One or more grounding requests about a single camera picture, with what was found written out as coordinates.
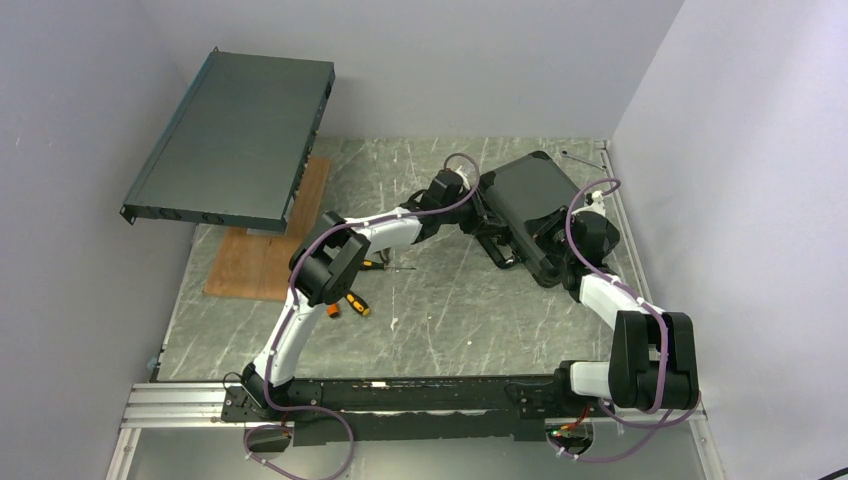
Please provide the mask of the black poker set case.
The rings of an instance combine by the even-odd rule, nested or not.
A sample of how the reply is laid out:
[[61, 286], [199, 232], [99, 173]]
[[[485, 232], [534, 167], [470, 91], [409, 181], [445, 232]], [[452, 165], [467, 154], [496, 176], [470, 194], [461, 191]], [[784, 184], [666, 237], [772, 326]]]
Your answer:
[[[558, 214], [565, 220], [585, 205], [588, 193], [565, 174], [543, 151], [531, 152], [481, 177], [477, 193], [504, 223], [496, 236], [474, 236], [496, 267], [510, 269], [523, 265], [536, 282], [543, 253], [536, 246], [536, 233]], [[577, 251], [571, 232], [566, 237], [577, 257], [593, 272], [595, 269]]]

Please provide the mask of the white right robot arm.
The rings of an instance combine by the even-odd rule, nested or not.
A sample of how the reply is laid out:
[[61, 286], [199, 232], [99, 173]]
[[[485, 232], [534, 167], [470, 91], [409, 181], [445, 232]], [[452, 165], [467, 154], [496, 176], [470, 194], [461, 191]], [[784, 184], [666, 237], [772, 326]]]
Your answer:
[[565, 221], [564, 288], [613, 331], [607, 361], [564, 361], [551, 388], [557, 411], [574, 415], [590, 398], [654, 413], [691, 410], [699, 401], [691, 319], [647, 302], [603, 264], [620, 234], [603, 215], [582, 210]]

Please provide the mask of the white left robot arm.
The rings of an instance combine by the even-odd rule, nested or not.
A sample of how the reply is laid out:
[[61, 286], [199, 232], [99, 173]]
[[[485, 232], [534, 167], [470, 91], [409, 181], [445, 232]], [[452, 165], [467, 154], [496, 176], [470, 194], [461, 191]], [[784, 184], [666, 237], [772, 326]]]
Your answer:
[[349, 293], [367, 256], [420, 243], [446, 224], [473, 231], [483, 219], [483, 192], [494, 178], [493, 171], [486, 172], [467, 188], [459, 172], [445, 168], [428, 188], [393, 210], [363, 218], [323, 214], [290, 259], [284, 308], [270, 338], [241, 374], [248, 407], [264, 420], [285, 411], [286, 391], [320, 316], [319, 307]]

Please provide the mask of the small black screwdriver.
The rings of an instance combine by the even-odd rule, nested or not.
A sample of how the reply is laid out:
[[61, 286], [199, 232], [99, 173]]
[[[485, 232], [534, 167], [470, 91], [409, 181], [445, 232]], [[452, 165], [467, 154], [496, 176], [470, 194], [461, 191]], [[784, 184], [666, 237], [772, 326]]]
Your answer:
[[360, 265], [361, 271], [386, 271], [386, 270], [416, 270], [416, 267], [392, 266], [384, 262], [364, 260]]

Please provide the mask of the orange black screwdriver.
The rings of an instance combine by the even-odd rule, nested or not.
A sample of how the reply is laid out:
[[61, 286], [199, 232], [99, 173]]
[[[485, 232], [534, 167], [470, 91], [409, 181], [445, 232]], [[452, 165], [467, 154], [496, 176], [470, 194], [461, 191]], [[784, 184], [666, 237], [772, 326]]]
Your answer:
[[363, 317], [367, 317], [370, 315], [370, 307], [361, 296], [350, 291], [346, 294], [345, 298], [348, 304], [357, 314]]

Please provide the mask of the brown wooden board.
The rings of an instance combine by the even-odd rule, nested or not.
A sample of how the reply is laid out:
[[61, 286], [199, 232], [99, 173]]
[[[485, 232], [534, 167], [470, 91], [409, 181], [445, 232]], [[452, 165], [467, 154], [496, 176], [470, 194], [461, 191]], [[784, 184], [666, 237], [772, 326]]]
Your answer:
[[285, 300], [289, 261], [320, 216], [331, 160], [313, 157], [303, 172], [285, 231], [229, 227], [225, 230], [203, 293], [260, 301]]

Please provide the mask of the dark grey rack server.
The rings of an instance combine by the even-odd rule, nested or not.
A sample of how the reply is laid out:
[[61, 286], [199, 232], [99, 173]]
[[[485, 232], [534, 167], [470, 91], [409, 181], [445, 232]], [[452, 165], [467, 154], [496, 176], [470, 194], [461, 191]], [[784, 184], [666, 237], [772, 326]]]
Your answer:
[[121, 216], [285, 231], [335, 78], [331, 61], [214, 49]]

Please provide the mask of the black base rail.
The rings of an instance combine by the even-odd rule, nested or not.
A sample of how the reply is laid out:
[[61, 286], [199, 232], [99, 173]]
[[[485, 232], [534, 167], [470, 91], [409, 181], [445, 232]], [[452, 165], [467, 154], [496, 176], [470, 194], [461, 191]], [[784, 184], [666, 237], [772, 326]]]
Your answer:
[[543, 441], [599, 416], [594, 398], [565, 393], [556, 373], [518, 376], [300, 378], [263, 410], [243, 385], [225, 388], [221, 419], [284, 425], [296, 446], [329, 442], [501, 437]]

